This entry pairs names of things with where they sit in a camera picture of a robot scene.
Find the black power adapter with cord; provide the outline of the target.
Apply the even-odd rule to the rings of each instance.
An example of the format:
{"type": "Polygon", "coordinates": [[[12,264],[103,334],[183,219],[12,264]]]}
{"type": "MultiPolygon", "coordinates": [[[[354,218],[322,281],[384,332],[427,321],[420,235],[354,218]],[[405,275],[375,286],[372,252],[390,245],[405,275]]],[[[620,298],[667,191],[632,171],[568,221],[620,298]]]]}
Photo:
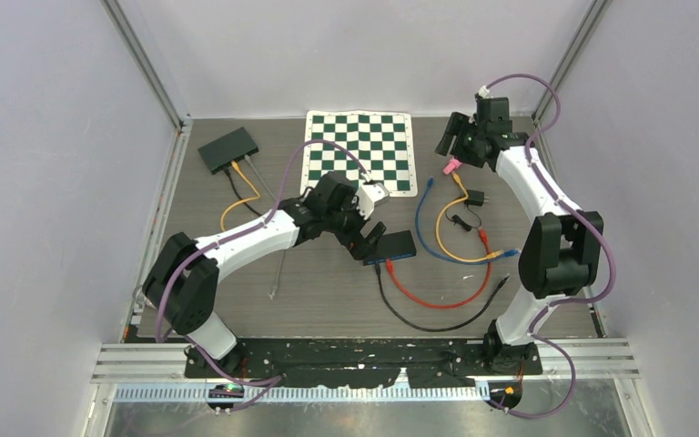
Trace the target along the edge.
{"type": "Polygon", "coordinates": [[[476,208],[482,207],[484,205],[484,203],[486,202],[485,193],[483,191],[480,191],[480,190],[468,189],[467,196],[468,196],[468,198],[463,201],[463,205],[468,212],[470,212],[475,218],[478,219],[478,224],[472,225],[471,223],[467,222],[464,218],[460,217],[457,214],[447,215],[447,219],[452,224],[462,228],[464,231],[471,231],[471,230],[475,230],[475,229],[480,229],[482,227],[482,219],[471,208],[472,207],[476,207],[476,208]]]}

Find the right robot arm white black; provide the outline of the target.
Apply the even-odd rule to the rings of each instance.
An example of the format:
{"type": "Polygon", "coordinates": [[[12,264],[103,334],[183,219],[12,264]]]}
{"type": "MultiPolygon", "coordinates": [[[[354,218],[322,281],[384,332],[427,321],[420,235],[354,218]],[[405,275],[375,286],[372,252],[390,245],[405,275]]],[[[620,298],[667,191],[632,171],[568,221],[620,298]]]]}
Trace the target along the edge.
{"type": "Polygon", "coordinates": [[[477,97],[471,116],[451,113],[435,151],[460,165],[489,167],[531,222],[518,260],[522,286],[481,345],[483,366],[506,373],[530,359],[533,337],[554,310],[595,281],[603,219],[596,211],[563,205],[566,197],[542,165],[533,139],[514,131],[506,97],[477,97]]]}

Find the ribbed black network switch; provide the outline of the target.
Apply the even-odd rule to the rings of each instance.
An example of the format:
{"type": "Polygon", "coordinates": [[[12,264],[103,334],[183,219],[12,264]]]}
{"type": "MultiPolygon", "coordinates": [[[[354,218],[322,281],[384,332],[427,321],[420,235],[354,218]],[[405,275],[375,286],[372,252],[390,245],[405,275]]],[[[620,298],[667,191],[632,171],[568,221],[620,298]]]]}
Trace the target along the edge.
{"type": "Polygon", "coordinates": [[[363,266],[383,264],[387,260],[413,258],[417,248],[410,230],[384,234],[378,241],[373,253],[361,261],[363,266]]]}

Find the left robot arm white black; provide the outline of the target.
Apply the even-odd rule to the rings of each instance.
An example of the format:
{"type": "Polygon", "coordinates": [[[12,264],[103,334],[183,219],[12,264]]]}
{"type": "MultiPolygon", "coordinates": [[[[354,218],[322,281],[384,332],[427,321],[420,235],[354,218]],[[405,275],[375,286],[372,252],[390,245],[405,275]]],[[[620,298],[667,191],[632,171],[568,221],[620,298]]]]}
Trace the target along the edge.
{"type": "Polygon", "coordinates": [[[386,227],[378,222],[368,235],[362,230],[389,196],[380,181],[363,176],[354,184],[330,171],[301,195],[278,199],[261,218],[213,236],[192,239],[179,232],[169,237],[142,286],[146,301],[157,308],[156,340],[164,339],[161,324],[166,322],[195,345],[218,375],[235,375],[243,354],[237,337],[215,312],[218,284],[258,259],[324,233],[334,235],[355,260],[367,258],[386,227]]]}

